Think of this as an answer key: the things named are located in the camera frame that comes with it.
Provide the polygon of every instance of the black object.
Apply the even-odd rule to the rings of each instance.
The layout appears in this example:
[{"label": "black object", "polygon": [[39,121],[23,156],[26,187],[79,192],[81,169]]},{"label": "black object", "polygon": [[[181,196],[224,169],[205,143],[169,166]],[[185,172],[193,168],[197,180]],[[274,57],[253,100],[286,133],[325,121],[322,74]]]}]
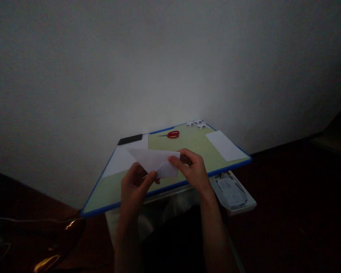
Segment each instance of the black object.
[{"label": "black object", "polygon": [[156,228],[141,245],[144,272],[206,272],[200,206]]},{"label": "black object", "polygon": [[130,143],[130,142],[138,141],[138,140],[141,140],[142,138],[143,138],[142,134],[136,135],[136,136],[130,136],[130,137],[127,137],[127,138],[122,138],[122,139],[119,140],[118,145],[123,145],[123,144],[127,144],[127,143]]}]

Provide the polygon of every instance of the left hand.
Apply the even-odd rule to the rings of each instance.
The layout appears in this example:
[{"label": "left hand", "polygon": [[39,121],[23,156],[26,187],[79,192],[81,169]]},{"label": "left hand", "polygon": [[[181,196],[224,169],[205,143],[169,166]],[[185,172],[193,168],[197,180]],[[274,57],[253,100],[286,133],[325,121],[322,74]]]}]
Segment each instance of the left hand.
[{"label": "left hand", "polygon": [[144,203],[148,189],[156,180],[157,172],[151,171],[147,176],[147,172],[138,163],[135,162],[125,177],[121,180],[121,207],[120,219],[127,223],[136,220],[139,216],[141,206]]}]

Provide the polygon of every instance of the blue frame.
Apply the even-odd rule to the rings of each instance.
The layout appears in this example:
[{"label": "blue frame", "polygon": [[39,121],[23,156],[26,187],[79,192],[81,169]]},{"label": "blue frame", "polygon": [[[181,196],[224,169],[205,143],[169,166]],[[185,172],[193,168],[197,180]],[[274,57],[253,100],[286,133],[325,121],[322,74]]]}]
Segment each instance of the blue frame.
[{"label": "blue frame", "polygon": [[[169,127],[169,128],[166,128],[166,129],[163,129],[163,130],[159,130],[159,131],[155,131],[155,132],[148,133],[148,134],[152,135],[152,134],[155,134],[155,133],[160,133],[160,132],[163,132],[163,131],[171,130],[171,129],[173,129],[174,127],[177,127],[177,126],[180,126],[180,125],[176,125],[176,126],[173,126],[173,127]],[[249,160],[246,160],[246,161],[243,161],[243,162],[240,162],[240,163],[237,163],[237,164],[234,164],[234,165],[231,165],[231,166],[228,166],[228,167],[224,167],[224,168],[222,168],[222,169],[218,169],[218,170],[212,171],[212,172],[210,172],[210,173],[207,173],[207,175],[208,175],[209,177],[211,177],[211,176],[214,176],[214,175],[217,175],[217,174],[220,174],[220,173],[225,173],[225,172],[227,172],[227,171],[231,171],[231,170],[233,170],[233,169],[237,169],[237,168],[240,168],[240,167],[242,167],[242,166],[245,166],[245,165],[250,164],[251,161],[252,161],[251,155],[249,155],[248,153],[246,153],[243,149],[241,149],[241,148],[239,148],[239,149],[242,150],[245,154],[247,154],[247,155],[250,157],[250,159],[249,159]],[[102,173],[101,173],[99,179],[97,180],[95,187],[92,189],[90,196],[88,197],[86,203],[84,204],[84,207],[81,209],[81,216],[83,216],[83,217],[95,216],[95,215],[97,215],[97,214],[106,212],[106,211],[108,211],[108,210],[116,209],[116,208],[120,207],[120,205],[121,205],[121,202],[117,202],[117,203],[113,203],[113,204],[111,204],[111,205],[108,205],[108,206],[106,206],[106,207],[102,207],[102,208],[98,208],[98,209],[92,210],[92,211],[90,211],[90,212],[86,212],[86,213],[83,212],[83,210],[84,210],[84,208],[87,206],[87,203],[88,203],[88,201],[90,200],[90,198],[91,198],[91,196],[92,196],[92,193],[94,192],[94,190],[95,190],[95,188],[96,188],[98,182],[100,181],[103,172],[106,170],[107,165],[109,164],[111,158],[113,157],[114,152],[115,152],[115,149],[114,149],[113,153],[111,154],[109,161],[107,161],[107,164],[106,164],[105,168],[103,169],[103,171],[102,171]],[[187,180],[184,180],[184,181],[175,183],[175,184],[173,184],[173,185],[169,185],[169,186],[166,186],[166,187],[164,187],[164,188],[161,188],[161,189],[157,189],[157,190],[148,192],[147,195],[146,195],[146,198],[151,197],[151,196],[158,195],[158,194],[160,194],[160,193],[163,193],[163,192],[166,192],[166,191],[169,191],[169,190],[173,190],[173,189],[175,189],[175,188],[179,188],[179,187],[184,186],[184,185],[187,185],[187,184],[188,184],[188,181],[187,181]]]}]

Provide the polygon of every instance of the paper triangle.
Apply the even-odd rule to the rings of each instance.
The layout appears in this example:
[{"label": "paper triangle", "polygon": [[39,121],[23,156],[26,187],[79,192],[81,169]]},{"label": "paper triangle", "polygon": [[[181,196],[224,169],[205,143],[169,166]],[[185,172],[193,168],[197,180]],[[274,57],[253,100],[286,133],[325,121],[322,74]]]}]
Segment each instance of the paper triangle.
[{"label": "paper triangle", "polygon": [[157,171],[157,178],[177,177],[178,169],[169,163],[168,158],[180,158],[180,152],[128,148],[129,153],[148,172]]}]

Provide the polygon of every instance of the scissors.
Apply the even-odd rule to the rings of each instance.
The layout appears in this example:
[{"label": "scissors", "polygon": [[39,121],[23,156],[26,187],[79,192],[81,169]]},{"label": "scissors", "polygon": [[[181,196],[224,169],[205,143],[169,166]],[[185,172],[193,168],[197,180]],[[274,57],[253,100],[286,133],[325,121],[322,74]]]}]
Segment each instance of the scissors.
[{"label": "scissors", "polygon": [[177,137],[179,137],[179,131],[172,131],[172,132],[169,132],[166,135],[160,135],[158,137],[162,137],[162,136],[166,136],[168,138],[177,138]]}]

